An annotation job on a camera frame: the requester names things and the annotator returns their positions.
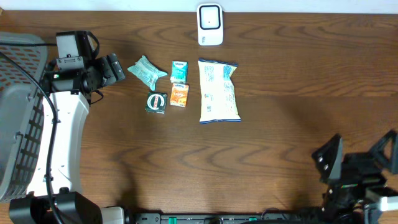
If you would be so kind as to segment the light teal crinkled packet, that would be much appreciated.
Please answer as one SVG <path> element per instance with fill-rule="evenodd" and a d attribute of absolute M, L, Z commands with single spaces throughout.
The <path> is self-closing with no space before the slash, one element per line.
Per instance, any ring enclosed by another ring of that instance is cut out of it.
<path fill-rule="evenodd" d="M 166 72 L 155 67 L 145 55 L 134 65 L 128 67 L 127 70 L 140 79 L 152 91 L 155 91 L 158 79 L 167 76 Z"/>

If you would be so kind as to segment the dark green square packet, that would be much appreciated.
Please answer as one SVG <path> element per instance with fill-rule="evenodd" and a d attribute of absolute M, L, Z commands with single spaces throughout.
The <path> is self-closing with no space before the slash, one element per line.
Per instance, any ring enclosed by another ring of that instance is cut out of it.
<path fill-rule="evenodd" d="M 148 113 L 164 114 L 167 106 L 167 94 L 149 92 L 146 101 L 145 110 Z"/>

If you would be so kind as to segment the teal tissue pack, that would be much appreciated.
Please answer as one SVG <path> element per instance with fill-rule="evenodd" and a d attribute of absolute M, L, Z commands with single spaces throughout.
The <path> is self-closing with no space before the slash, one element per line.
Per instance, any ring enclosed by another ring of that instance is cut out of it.
<path fill-rule="evenodd" d="M 172 62 L 172 73 L 170 76 L 170 81 L 172 83 L 183 83 L 185 84 L 187 81 L 187 70 L 188 63 L 181 61 L 173 61 Z"/>

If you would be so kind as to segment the orange white tissue pack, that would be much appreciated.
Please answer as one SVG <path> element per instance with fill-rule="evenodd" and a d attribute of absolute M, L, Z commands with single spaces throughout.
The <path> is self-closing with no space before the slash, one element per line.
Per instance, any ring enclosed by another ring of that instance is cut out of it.
<path fill-rule="evenodd" d="M 189 85 L 174 83 L 170 94 L 170 104 L 172 106 L 186 107 L 189 92 Z"/>

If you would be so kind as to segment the cream snack bag blue trim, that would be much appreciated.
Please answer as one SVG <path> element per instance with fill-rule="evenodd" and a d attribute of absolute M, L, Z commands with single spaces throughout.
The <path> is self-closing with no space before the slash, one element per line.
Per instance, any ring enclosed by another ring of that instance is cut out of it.
<path fill-rule="evenodd" d="M 200 58 L 200 123 L 240 122 L 231 77 L 238 64 Z"/>

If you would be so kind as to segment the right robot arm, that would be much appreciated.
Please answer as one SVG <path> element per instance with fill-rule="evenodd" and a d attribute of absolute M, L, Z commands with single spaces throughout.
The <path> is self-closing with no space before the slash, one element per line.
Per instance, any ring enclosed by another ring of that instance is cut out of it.
<path fill-rule="evenodd" d="M 302 223 L 377 223 L 383 212 L 397 210 L 397 191 L 382 174 L 397 174 L 397 131 L 387 132 L 368 152 L 349 154 L 336 134 L 312 159 L 328 189 L 320 207 L 300 211 Z"/>

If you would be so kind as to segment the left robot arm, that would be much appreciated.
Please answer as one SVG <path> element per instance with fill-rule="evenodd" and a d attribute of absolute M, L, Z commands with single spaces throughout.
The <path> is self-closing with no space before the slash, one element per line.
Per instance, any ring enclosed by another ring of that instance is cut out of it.
<path fill-rule="evenodd" d="M 89 31 L 56 34 L 58 57 L 29 34 L 1 34 L 1 201 L 13 223 L 128 223 L 82 193 L 81 139 L 91 96 L 125 75 Z"/>

